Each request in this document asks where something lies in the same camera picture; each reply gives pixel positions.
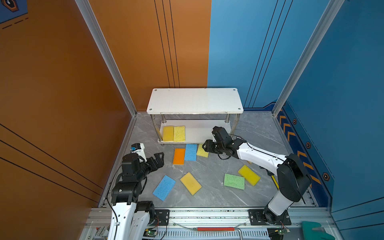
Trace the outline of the light yellow sponge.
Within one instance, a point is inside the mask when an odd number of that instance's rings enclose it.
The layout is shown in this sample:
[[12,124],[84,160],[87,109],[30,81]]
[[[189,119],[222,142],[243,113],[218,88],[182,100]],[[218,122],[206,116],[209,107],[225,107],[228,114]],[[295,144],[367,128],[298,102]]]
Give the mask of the light yellow sponge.
[[181,143],[186,141],[186,127],[174,126],[174,142]]
[[198,145],[197,156],[207,158],[209,153],[203,149],[203,144]]

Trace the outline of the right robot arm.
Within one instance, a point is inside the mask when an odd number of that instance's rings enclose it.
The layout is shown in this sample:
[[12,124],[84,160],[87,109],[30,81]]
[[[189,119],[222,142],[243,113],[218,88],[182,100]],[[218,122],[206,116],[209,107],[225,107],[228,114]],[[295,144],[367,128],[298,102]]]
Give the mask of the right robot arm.
[[295,154],[285,156],[268,152],[249,144],[239,136],[233,139],[222,127],[214,127],[212,135],[214,139],[206,140],[203,144],[204,151],[251,162],[277,177],[279,190],[266,205],[261,217],[269,225],[287,223],[288,208],[299,202],[312,184],[310,174],[300,157]]

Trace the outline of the right circuit board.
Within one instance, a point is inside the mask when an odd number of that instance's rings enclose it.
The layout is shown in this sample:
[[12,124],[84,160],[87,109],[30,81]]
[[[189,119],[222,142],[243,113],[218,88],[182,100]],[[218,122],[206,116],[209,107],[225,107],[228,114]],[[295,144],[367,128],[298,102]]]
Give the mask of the right circuit board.
[[280,236],[280,239],[282,239],[285,234],[288,234],[290,232],[291,232],[291,230],[288,229],[288,228],[277,229],[277,230],[274,231],[274,233],[276,235]]

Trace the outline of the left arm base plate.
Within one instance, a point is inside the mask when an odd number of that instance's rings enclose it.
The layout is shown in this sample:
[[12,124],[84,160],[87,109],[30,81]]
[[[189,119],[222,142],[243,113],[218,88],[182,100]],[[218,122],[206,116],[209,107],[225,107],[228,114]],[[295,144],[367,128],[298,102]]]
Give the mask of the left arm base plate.
[[150,215],[149,226],[168,226],[170,219],[170,210],[155,209]]

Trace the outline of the white two-tier shelf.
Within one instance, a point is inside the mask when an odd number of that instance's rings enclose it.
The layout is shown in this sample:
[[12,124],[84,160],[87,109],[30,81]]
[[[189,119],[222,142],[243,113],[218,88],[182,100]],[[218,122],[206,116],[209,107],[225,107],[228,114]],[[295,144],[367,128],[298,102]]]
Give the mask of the white two-tier shelf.
[[[214,139],[213,127],[234,134],[244,112],[236,88],[165,88],[153,89],[147,107],[160,144],[200,144]],[[167,119],[167,115],[224,115],[224,119]],[[184,126],[184,141],[165,141],[164,128]]]

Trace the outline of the left aluminium frame post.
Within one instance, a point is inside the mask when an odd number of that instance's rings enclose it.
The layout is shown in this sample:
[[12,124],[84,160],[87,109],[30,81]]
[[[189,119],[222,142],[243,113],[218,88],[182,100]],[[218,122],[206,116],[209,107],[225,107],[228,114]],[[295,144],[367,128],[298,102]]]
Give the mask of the left aluminium frame post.
[[131,95],[128,91],[126,83],[121,75],[121,72],[118,68],[118,65],[113,57],[113,54],[110,50],[110,47],[107,43],[107,40],[103,34],[103,31],[99,25],[99,22],[96,18],[96,15],[91,7],[89,1],[86,0],[75,0],[83,19],[101,53],[103,60],[108,67],[111,76],[130,112],[133,117],[137,115],[137,109],[134,105],[134,102],[131,98]]

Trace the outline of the thick yellow sponge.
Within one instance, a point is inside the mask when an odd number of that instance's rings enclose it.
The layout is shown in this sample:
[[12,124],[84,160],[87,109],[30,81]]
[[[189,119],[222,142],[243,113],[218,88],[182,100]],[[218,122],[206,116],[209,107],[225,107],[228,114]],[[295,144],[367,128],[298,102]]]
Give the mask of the thick yellow sponge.
[[165,126],[163,128],[163,141],[164,142],[174,141],[174,126]]

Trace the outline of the right aluminium frame post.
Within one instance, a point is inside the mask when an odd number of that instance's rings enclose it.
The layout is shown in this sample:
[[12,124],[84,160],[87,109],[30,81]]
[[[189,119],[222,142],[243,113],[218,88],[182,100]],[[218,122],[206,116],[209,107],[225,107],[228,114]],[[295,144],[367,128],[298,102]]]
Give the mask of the right aluminium frame post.
[[329,1],[272,110],[273,117],[277,117],[280,110],[282,110],[284,103],[288,100],[344,2],[344,0]]

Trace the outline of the large blue sponge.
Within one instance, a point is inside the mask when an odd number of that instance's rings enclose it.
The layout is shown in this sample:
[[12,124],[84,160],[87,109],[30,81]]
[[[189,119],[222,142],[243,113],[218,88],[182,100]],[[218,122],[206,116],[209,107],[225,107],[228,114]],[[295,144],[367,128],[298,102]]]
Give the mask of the large blue sponge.
[[158,186],[153,191],[153,195],[158,199],[165,201],[169,193],[172,191],[176,181],[168,176],[164,176]]

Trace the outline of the orange sponge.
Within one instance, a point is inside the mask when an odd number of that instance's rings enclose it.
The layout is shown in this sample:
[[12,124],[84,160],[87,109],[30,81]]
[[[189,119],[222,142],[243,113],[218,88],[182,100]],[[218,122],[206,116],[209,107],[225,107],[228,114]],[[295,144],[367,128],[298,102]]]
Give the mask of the orange sponge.
[[176,148],[174,152],[173,164],[184,165],[186,149]]

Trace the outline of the yellow black caliper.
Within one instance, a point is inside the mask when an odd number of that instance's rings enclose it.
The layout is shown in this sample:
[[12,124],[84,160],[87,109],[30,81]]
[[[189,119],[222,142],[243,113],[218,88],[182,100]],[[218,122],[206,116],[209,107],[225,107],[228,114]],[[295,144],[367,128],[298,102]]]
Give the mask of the yellow black caliper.
[[272,180],[273,180],[273,182],[274,182],[276,188],[279,190],[279,189],[280,189],[280,186],[279,186],[278,181],[276,180],[275,176],[274,176],[274,175],[271,175],[271,178],[272,178]]

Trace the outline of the green glove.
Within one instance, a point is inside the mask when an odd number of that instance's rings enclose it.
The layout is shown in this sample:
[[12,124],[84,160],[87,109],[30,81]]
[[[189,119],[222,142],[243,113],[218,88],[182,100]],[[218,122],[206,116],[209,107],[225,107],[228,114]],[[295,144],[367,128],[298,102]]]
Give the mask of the green glove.
[[336,238],[326,232],[315,230],[321,228],[322,225],[316,222],[302,222],[302,231],[304,240],[335,240]]

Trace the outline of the left circuit board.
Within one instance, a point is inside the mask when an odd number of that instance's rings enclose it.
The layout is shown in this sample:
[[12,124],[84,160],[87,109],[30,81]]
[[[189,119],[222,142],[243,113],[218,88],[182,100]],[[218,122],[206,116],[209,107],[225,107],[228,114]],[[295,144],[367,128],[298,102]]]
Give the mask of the left circuit board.
[[155,238],[157,235],[158,235],[157,229],[146,229],[144,232],[144,237]]

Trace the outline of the aluminium frame post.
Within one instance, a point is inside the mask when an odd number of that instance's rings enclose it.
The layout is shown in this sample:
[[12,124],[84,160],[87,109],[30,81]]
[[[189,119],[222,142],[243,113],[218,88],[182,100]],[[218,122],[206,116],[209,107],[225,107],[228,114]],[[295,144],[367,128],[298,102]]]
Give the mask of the aluminium frame post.
[[329,1],[272,110],[273,117],[277,117],[280,110],[282,110],[284,103],[288,100],[344,2],[344,0]]
[[118,65],[113,57],[113,54],[110,50],[110,47],[107,43],[107,40],[103,34],[103,31],[99,25],[99,22],[96,18],[96,15],[91,7],[89,1],[86,0],[75,0],[83,19],[101,53],[103,60],[108,67],[111,76],[130,112],[133,117],[137,115],[137,109],[134,105],[134,102],[131,98],[131,95],[128,91],[126,83],[121,75],[121,72],[118,68]]

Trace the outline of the circuit board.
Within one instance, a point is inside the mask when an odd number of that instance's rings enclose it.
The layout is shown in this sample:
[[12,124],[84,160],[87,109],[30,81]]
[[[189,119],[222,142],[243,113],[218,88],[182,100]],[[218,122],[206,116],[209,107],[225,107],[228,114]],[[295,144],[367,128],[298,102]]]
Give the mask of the circuit board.
[[146,229],[144,232],[144,237],[155,238],[157,235],[158,235],[157,229]]
[[290,232],[291,232],[291,230],[288,229],[288,228],[277,229],[277,230],[274,231],[274,233],[276,235],[280,236],[280,239],[282,239],[285,234],[288,234]]

